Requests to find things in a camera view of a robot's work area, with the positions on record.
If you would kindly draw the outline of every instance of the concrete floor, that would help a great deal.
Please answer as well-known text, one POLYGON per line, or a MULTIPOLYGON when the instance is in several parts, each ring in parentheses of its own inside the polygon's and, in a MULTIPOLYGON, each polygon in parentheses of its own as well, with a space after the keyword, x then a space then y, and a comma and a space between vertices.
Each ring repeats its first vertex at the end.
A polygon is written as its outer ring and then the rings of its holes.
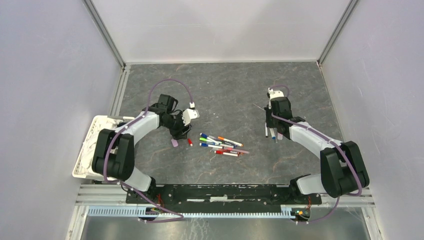
MULTIPOLYGON (((178 79, 192 92, 200 118, 188 134, 194 143, 179 140, 173 147, 166 128, 150 132, 136 147, 135 165, 159 184, 286 184, 308 173, 320 172, 320 161, 301 145, 288 139, 275 143, 265 138, 267 88, 290 87, 293 116, 314 128, 341 139, 330 96, 315 62, 193 63, 132 65, 119 115, 138 115, 150 88, 162 79, 178 79), (239 157, 216 155, 199 146, 199 133, 223 136, 244 144, 250 151, 239 157)), ((177 109, 189 106, 189 95, 176 82, 161 83, 152 95, 179 101, 177 109)))

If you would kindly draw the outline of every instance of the marbled gray table surface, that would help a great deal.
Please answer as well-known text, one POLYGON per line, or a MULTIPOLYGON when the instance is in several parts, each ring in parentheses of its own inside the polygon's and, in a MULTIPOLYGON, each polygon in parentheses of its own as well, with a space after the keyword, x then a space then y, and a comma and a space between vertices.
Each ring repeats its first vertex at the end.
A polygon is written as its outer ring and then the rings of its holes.
MULTIPOLYGON (((293 116, 300 116, 322 133, 341 139, 325 82, 315 62, 189 63, 132 65, 120 116, 137 116, 148 92, 158 81, 178 79, 189 86, 200 118, 192 121, 187 140, 173 147, 168 129, 147 134, 136 146, 135 165, 158 184, 287 184, 300 175, 320 172, 320 160, 298 143, 265 138, 267 88, 290 87, 293 116), (239 157, 216 155, 199 146, 199 133, 223 136, 250 151, 239 157)), ((189 107, 189 95, 176 82, 163 82, 153 91, 189 107)))

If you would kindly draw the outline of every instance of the white panel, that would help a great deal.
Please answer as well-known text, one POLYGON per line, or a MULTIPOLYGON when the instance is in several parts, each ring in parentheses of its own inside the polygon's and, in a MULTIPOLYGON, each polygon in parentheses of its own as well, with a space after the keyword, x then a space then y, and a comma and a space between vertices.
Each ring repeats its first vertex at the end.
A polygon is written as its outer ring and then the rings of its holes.
POLYGON ((387 240, 423 239, 424 1, 360 1, 323 64, 387 240))
POLYGON ((349 0, 94 0, 125 61, 316 60, 349 0))
POLYGON ((0 1, 0 239, 61 240, 120 67, 81 0, 0 1))

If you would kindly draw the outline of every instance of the gray floor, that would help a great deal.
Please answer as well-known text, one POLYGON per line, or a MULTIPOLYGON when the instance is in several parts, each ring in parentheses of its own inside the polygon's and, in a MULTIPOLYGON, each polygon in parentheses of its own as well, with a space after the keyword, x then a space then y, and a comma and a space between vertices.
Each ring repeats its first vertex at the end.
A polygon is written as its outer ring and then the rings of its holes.
MULTIPOLYGON (((264 137, 265 112, 261 108, 267 104, 267 87, 274 84, 290 87, 294 116, 333 138, 341 138, 330 96, 314 62, 133 65, 119 115, 138 115, 150 88, 167 78, 189 86, 200 118, 192 122, 189 133, 193 147, 186 140, 172 147, 166 128, 150 132, 140 141, 135 165, 160 184, 284 184, 300 175, 319 173, 319 159, 304 147, 287 139, 275 143, 264 137), (250 154, 215 155, 199 146, 201 132, 242 142, 250 154)), ((178 109, 189 106, 186 90, 176 82, 159 85, 150 104, 160 94, 179 100, 178 109)))
MULTIPOLYGON (((328 213, 313 208, 312 218, 328 213)), ((295 225, 288 219, 188 218, 163 224, 144 224, 135 217, 93 217, 85 222, 83 240, 369 240, 360 208, 338 208, 326 220, 295 225)))

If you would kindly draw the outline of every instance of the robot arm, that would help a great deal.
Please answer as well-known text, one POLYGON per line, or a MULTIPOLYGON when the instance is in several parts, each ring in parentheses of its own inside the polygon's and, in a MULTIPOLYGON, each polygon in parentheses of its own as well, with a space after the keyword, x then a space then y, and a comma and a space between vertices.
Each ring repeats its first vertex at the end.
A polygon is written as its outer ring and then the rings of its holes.
POLYGON ((145 113, 145 109, 134 120, 134 124, 128 122, 126 125, 115 129, 103 129, 98 134, 97 143, 91 168, 95 173, 103 174, 105 157, 112 138, 119 134, 112 152, 107 161, 107 175, 124 181, 130 186, 146 192, 152 178, 135 167, 135 144, 137 144, 149 132, 164 126, 175 140, 186 139, 187 133, 192 129, 191 121, 199 117, 194 103, 185 111, 175 110, 178 101, 169 95, 161 94, 159 101, 148 108, 148 112, 142 120, 136 120, 145 113))
POLYGON ((274 128, 287 139, 301 144, 320 159, 321 174, 300 176, 290 181, 293 194, 328 193, 337 198, 358 190, 352 172, 347 166, 341 165, 345 160, 331 142, 345 152, 362 187, 369 185, 370 179, 356 143, 341 142, 328 137, 311 127, 301 117, 293 117, 291 103, 281 91, 268 89, 268 97, 269 103, 265 107, 267 127, 274 128))

